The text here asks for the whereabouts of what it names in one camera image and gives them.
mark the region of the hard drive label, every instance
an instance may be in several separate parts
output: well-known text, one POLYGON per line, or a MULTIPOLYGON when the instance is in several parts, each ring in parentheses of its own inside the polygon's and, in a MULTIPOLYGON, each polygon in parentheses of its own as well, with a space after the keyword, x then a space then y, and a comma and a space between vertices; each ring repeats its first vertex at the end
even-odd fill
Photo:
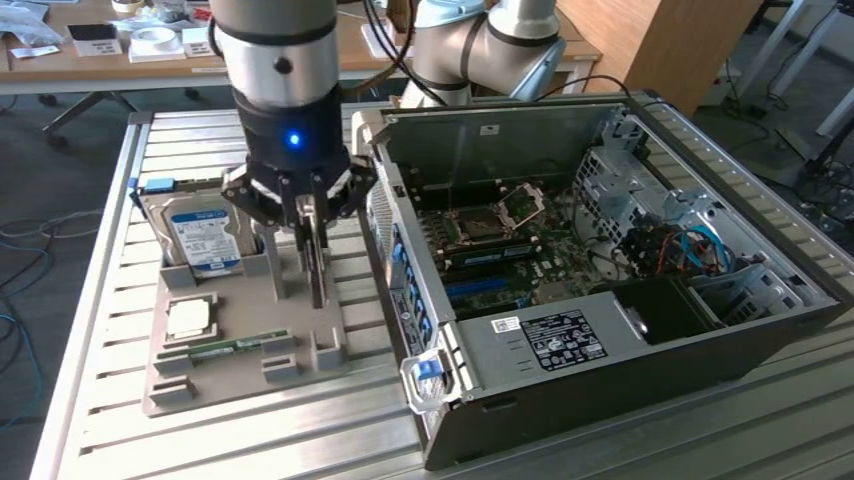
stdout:
POLYGON ((240 250, 233 235, 225 231, 229 223, 225 210, 181 213, 172 216, 174 232, 186 263, 201 276, 217 276, 240 263, 240 250))

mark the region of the circuit board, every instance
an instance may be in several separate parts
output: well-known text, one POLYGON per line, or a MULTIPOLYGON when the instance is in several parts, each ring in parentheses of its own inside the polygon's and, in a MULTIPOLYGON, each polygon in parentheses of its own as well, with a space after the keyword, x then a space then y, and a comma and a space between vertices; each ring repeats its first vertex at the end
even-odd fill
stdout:
POLYGON ((560 198, 560 192, 524 183, 496 204, 420 212, 457 319, 584 296, 608 280, 568 225, 560 198), (511 240, 531 246, 523 258, 495 254, 511 240), (447 252, 463 245, 469 258, 489 261, 456 268, 447 252))

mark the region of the white label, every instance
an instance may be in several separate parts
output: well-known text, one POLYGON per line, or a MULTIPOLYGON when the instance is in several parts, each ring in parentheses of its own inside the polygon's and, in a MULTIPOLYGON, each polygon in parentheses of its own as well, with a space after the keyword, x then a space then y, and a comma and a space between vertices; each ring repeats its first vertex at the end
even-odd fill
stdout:
POLYGON ((225 67, 198 67, 192 69, 192 73, 225 73, 225 67))
POLYGON ((229 221, 225 210, 172 215, 172 226, 186 263, 200 277, 221 275, 240 263, 237 241, 225 232, 229 221))
POLYGON ((509 332, 511 330, 519 330, 519 317, 499 318, 492 320, 492 330, 495 333, 509 332))
POLYGON ((480 125, 480 136, 497 135, 499 125, 480 125))
POLYGON ((121 45, 116 39, 105 40, 74 40, 77 55, 92 57, 96 55, 117 55, 121 53, 121 45))
POLYGON ((12 55, 14 55, 14 58, 29 58, 56 53, 58 52, 58 48, 56 48, 53 45, 48 45, 46 47, 38 48, 13 48, 9 51, 12 52, 12 55))

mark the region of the robotic arm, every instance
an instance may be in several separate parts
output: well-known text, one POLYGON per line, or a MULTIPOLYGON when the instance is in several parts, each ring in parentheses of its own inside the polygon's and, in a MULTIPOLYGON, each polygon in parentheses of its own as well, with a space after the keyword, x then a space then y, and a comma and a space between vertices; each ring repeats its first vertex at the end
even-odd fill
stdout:
POLYGON ((293 231, 315 308, 325 302, 325 229, 372 183, 341 133, 335 0, 212 0, 248 147, 222 195, 268 227, 293 231))
MULTIPOLYGON (((553 8, 553 0, 501 0, 487 17, 483 0, 421 0, 408 73, 448 104, 468 102, 469 81, 532 100, 565 44, 553 8)), ((210 10, 248 147, 222 195, 258 223, 293 231, 321 308, 325 229, 375 182, 343 142, 336 1, 210 0, 210 10)), ((407 87, 404 106, 431 106, 419 92, 407 87)))

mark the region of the wooden cabinet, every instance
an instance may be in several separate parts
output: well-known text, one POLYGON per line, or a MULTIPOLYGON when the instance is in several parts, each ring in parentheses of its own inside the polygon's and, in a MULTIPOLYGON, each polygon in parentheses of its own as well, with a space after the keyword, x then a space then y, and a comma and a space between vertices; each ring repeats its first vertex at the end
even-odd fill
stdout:
MULTIPOLYGON (((593 74, 655 90, 692 114, 762 0, 557 0, 601 60, 593 74)), ((585 91, 613 91, 592 80, 585 91)))

